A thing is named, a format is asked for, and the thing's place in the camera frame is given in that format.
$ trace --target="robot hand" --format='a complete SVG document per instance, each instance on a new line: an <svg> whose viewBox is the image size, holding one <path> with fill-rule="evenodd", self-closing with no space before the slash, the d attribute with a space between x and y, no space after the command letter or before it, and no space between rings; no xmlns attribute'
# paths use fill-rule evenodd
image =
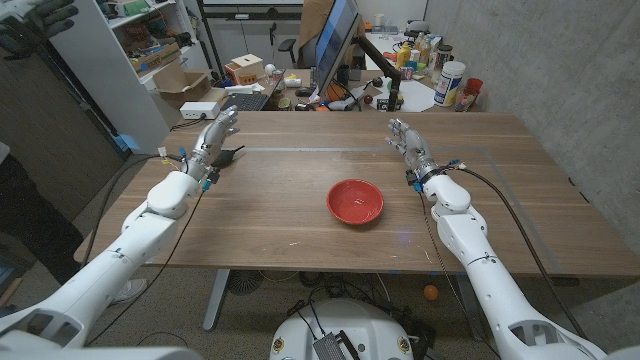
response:
<svg viewBox="0 0 640 360"><path fill-rule="evenodd" d="M232 126L238 121L238 107L231 106L207 125L193 146L191 157L182 165L182 171L200 181L209 171L210 165L222 151L227 136L238 132Z"/></svg>
<svg viewBox="0 0 640 360"><path fill-rule="evenodd" d="M71 5L74 0L30 0L35 7L25 14L33 26L50 38L73 26L70 17L78 14L78 8Z"/></svg>
<svg viewBox="0 0 640 360"><path fill-rule="evenodd" d="M400 141L391 138L385 140L404 156L404 162L416 175L416 180L424 182L427 175L440 172L440 168L431 157L429 145L416 130L400 119L389 120L389 129Z"/></svg>

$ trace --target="desk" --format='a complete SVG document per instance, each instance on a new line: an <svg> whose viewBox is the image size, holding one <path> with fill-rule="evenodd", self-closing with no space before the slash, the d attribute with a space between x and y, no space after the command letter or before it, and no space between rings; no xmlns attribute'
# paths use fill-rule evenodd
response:
<svg viewBox="0 0 640 360"><path fill-rule="evenodd" d="M306 271L440 273L422 206L405 181L402 156L384 143L390 115L371 112L245 112L241 131L225 147L246 145L204 194L169 262L177 267ZM640 262L600 214L580 196L535 138L513 115L401 114L429 142L437 162L460 158L494 182L527 228L548 272L562 276L640 275ZM172 132L169 153L190 148L205 124ZM105 214L92 255L120 234L125 217L173 168L149 160ZM509 213L493 191L464 173L451 176L472 196L489 224L489 241L507 269L539 275ZM373 223L353 227L335 219L325 198L347 178L375 184L384 209ZM195 199L190 199L193 208ZM81 258L83 244L76 252ZM444 246L448 271L462 266ZM168 252L151 263L163 264ZM220 308L219 270L207 312Z"/></svg>

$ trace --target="floor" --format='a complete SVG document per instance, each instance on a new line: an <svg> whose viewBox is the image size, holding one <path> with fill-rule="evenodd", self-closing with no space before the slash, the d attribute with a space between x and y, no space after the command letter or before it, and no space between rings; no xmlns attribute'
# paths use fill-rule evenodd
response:
<svg viewBox="0 0 640 360"><path fill-rule="evenodd" d="M116 187L119 194L135 175L127 172ZM101 192L75 219L74 224L87 234L95 221ZM158 268L141 268L135 277L155 276ZM156 284L121 317L93 346L136 346L145 336L170 332L184 338L189 348L205 359L264 359L278 326L286 312L299 299L306 299L310 288L297 276L283 282L263 281L255 292L246 296L227 294L216 329L205 332L202 319L216 271L213 269L168 268ZM271 279L284 279L292 272L267 272ZM359 276L345 277L357 283ZM471 339L466 320L444 276L383 274L391 301L399 308L408 306L412 316L437 331L435 350L443 359L491 359L495 356L487 346ZM541 278L518 278L518 284L534 307L552 321L571 329L566 317L554 303ZM435 301L427 300L422 289L433 284L440 290ZM52 294L58 285L41 265L31 269L10 303L23 309ZM624 279L581 279L577 287L558 288L560 297L571 308L591 341L606 352L638 345L640 339L640 282ZM125 305L108 308L98 319L89 338L115 318ZM149 337L144 346L181 346L170 335Z"/></svg>

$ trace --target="computer monitor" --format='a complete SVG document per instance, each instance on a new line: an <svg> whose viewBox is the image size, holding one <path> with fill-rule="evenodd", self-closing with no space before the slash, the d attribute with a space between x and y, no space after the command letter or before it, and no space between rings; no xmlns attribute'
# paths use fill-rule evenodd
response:
<svg viewBox="0 0 640 360"><path fill-rule="evenodd" d="M335 0L316 44L316 83L319 96L329 88L360 24L353 0Z"/></svg>

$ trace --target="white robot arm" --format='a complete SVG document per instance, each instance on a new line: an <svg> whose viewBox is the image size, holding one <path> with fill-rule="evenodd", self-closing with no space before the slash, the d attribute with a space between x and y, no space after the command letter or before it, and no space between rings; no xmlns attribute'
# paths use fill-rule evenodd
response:
<svg viewBox="0 0 640 360"><path fill-rule="evenodd" d="M429 153L418 132L399 119L386 138L405 162L427 199L442 243L464 266L487 317L502 359L604 359L591 342L574 335L536 311L493 251L484 218L469 193L456 184Z"/></svg>
<svg viewBox="0 0 640 360"><path fill-rule="evenodd" d="M149 191L147 201L126 218L122 234L106 250L46 300L0 318L0 351L10 350L11 356L22 358L23 352L84 346L98 316L136 269L174 241L178 220L187 211L186 200L197 194L200 182L211 172L209 164L234 132L231 126L237 114L233 106L202 131L183 171L171 172ZM199 358L185 351L168 348L165 355Z"/></svg>

